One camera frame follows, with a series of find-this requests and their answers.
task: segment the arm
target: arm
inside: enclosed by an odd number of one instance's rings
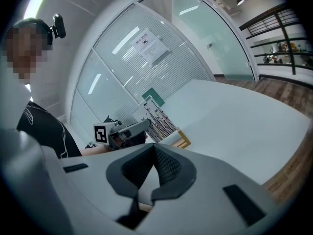
[[[89,156],[89,155],[106,153],[110,151],[113,151],[110,147],[100,145],[100,146],[96,146],[96,147],[92,147],[88,149],[82,149],[80,150],[80,153],[82,154],[82,156]]]

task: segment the wooden floor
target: wooden floor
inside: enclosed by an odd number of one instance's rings
[[[261,78],[258,82],[232,81],[216,77],[221,83],[253,90],[275,98],[313,118],[313,90],[280,80]],[[303,186],[313,167],[313,120],[305,138],[285,166],[269,179],[263,187],[281,204],[291,200]]]
[[[313,118],[313,90],[309,88],[269,78],[261,78],[258,82],[246,82],[216,77],[216,81],[270,96]]]

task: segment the glass door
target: glass door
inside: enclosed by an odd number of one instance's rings
[[[213,74],[254,81],[246,53],[227,23],[201,0],[144,0],[181,31],[202,55]]]

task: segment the black railing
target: black railing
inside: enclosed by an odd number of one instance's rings
[[[267,43],[262,43],[258,45],[251,46],[251,48],[276,44],[281,42],[286,42],[286,46],[284,48],[280,48],[279,52],[272,52],[272,53],[262,53],[254,55],[255,57],[264,56],[264,63],[258,64],[261,66],[271,65],[271,66],[287,66],[292,68],[292,74],[296,74],[295,68],[303,68],[313,70],[313,60],[311,61],[310,56],[313,56],[313,52],[311,51],[297,51],[292,45],[292,41],[308,41],[305,37],[299,38],[289,38],[288,33],[286,31],[286,27],[291,25],[301,24],[297,15],[294,13],[292,9],[290,9],[286,3],[280,4],[259,16],[253,18],[252,20],[248,21],[247,23],[243,24],[239,27],[242,31],[244,29],[248,29],[251,36],[247,37],[246,39],[253,38],[255,36],[276,30],[281,29],[283,32],[284,39],[270,41]],[[276,63],[269,63],[269,58],[272,59],[274,56],[277,55],[287,55],[290,58],[290,61],[287,64],[282,64],[281,59],[280,63],[276,61]],[[294,61],[294,55],[301,55],[301,56],[309,56],[310,62],[305,62],[306,65],[297,65]]]

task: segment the person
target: person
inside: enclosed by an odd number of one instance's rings
[[[45,30],[37,24],[15,24],[10,28],[2,45],[2,56],[6,57],[9,67],[23,83],[28,83],[30,74],[36,71],[39,61],[45,61],[44,52],[51,46],[47,43]],[[110,152],[108,146],[79,150],[73,137],[58,119],[34,102],[29,102],[17,130],[25,131],[40,145],[54,149],[58,158],[86,156]]]

